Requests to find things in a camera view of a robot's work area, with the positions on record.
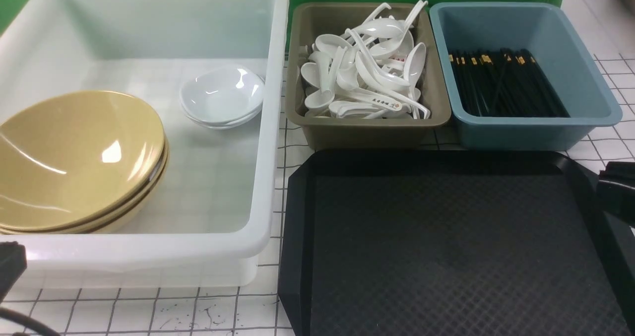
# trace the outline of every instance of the plastic bin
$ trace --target plastic bin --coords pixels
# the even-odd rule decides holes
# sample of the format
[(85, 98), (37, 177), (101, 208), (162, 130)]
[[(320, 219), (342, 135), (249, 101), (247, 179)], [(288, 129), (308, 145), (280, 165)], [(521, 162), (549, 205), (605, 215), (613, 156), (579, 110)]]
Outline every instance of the plastic bin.
[[(474, 149), (565, 151), (622, 118), (571, 22), (544, 3), (440, 3), (430, 10), (461, 144)], [(570, 118), (475, 117), (461, 105), (448, 49), (529, 49)]]
[[(30, 0), (0, 37), (0, 122), (82, 89), (147, 101), (170, 140), (155, 197), (117, 234), (0, 236), (36, 288), (236, 286), (269, 242), (288, 0)], [(227, 62), (265, 78), (260, 119), (226, 131), (179, 106)]]
[[(304, 117), (307, 111), (304, 82), (300, 67), (308, 61), (308, 47), (324, 33), (341, 34), (346, 28), (358, 26), (379, 3), (307, 3), (299, 6), (293, 15), (293, 28), (289, 49), (289, 68), (286, 83), (286, 116), (302, 127), (309, 146), (315, 150), (325, 148), (415, 148), (424, 136), (450, 119), (451, 108), (443, 72), (433, 37), (430, 20), (422, 11), (415, 22), (415, 44), (427, 46), (426, 73), (422, 91), (424, 105), (432, 116), (426, 120), (402, 119), (319, 119)], [(404, 19), (413, 5), (391, 5), (390, 14)]]

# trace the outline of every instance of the white plastic tub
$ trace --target white plastic tub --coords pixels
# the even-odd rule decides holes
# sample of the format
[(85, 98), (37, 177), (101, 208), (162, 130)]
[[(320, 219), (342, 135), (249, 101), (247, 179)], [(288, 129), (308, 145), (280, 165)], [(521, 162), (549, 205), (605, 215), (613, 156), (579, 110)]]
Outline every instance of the white plastic tub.
[[(27, 248), (20, 286), (236, 286), (267, 244), (288, 0), (30, 0), (0, 37), (0, 122), (80, 89), (139, 96), (171, 161), (118, 234), (0, 236)], [(265, 78), (261, 119), (213, 131), (179, 108), (185, 81), (223, 62)]]

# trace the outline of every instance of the brown plastic tray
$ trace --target brown plastic tray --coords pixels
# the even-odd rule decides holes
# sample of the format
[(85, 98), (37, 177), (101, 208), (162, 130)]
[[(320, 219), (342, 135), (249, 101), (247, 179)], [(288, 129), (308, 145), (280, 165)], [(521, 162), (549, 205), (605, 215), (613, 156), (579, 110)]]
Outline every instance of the brown plastic tray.
[[(361, 24), (379, 3), (306, 3), (293, 13), (289, 69), (286, 85), (286, 116), (302, 127), (309, 146), (315, 150), (327, 148), (416, 148), (433, 128), (446, 124), (451, 117), (451, 107), (443, 79), (439, 54), (436, 49), (430, 19), (425, 11), (415, 22), (415, 44), (427, 46), (424, 83), (419, 82), (423, 102), (432, 116), (426, 120), (406, 119), (320, 119), (304, 117), (305, 83), (300, 77), (300, 67), (308, 61), (311, 44), (324, 33), (340, 35), (346, 28)], [(405, 19), (413, 5), (390, 4), (392, 10), (381, 13), (396, 19)]]

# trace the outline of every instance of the black object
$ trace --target black object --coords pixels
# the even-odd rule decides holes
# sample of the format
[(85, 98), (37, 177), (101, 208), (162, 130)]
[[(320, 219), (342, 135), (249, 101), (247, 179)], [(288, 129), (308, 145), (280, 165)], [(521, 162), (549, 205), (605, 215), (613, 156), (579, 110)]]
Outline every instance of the black object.
[(550, 152), (319, 151), (289, 180), (296, 335), (635, 335), (635, 239), (589, 178)]
[[(50, 329), (43, 323), (5, 307), (0, 307), (0, 318), (9, 320), (10, 322), (16, 323), (18, 325), (22, 325), (27, 329), (35, 331), (41, 336), (60, 336), (60, 334)], [(13, 334), (13, 336), (19, 335), (23, 335), (23, 333), (16, 332), (15, 334)]]
[(609, 162), (599, 174), (597, 196), (604, 210), (635, 227), (635, 164)]
[[(0, 243), (0, 302), (4, 300), (25, 270), (27, 270), (27, 252), (24, 246), (19, 245), (18, 242)], [(41, 336), (60, 336), (43, 323), (5, 307), (0, 307), (0, 319), (22, 325)], [(25, 333), (16, 332), (13, 336), (25, 336)]]
[(0, 243), (0, 302), (27, 270), (27, 251), (18, 242)]
[(463, 109), (478, 117), (569, 117), (529, 51), (454, 51), (449, 56)]

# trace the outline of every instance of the white bowl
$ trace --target white bowl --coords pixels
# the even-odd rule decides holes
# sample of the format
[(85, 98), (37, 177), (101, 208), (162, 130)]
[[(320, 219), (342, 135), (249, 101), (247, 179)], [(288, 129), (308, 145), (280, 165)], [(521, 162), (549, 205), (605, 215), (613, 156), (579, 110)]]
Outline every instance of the white bowl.
[(262, 108), (265, 83), (241, 65), (225, 65), (185, 83), (181, 106), (186, 115), (206, 125), (228, 124)]
[(251, 119), (255, 118), (256, 116), (258, 116), (258, 114), (260, 114), (261, 108), (260, 109), (256, 109), (254, 112), (252, 112), (251, 114), (242, 117), (236, 121), (233, 121), (231, 123), (224, 123), (224, 124), (207, 124), (205, 122), (202, 121), (198, 121), (197, 119), (195, 119), (194, 117), (191, 117), (190, 115), (186, 114), (186, 116), (188, 117), (188, 119), (190, 119), (191, 121), (195, 122), (197, 125), (203, 126), (205, 128), (209, 128), (209, 129), (214, 129), (214, 130), (227, 130), (227, 129), (231, 129), (231, 128), (235, 128), (237, 126), (243, 125), (245, 123), (247, 123), (248, 121), (250, 121)]

